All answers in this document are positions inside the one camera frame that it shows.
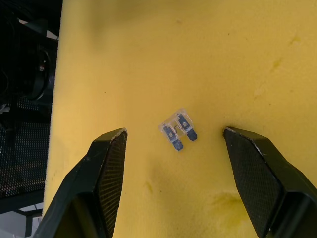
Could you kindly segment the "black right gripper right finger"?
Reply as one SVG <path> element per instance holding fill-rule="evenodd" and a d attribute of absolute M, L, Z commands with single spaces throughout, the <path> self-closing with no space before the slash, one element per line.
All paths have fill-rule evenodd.
<path fill-rule="evenodd" d="M 317 189 L 266 137 L 223 131 L 235 184 L 260 238 L 315 238 Z"/>

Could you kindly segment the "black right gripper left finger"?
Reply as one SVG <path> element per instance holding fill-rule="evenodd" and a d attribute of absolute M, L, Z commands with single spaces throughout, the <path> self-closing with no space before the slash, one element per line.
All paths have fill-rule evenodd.
<path fill-rule="evenodd" d="M 96 138 L 65 176 L 35 238 L 111 238 L 123 186 L 127 130 Z"/>

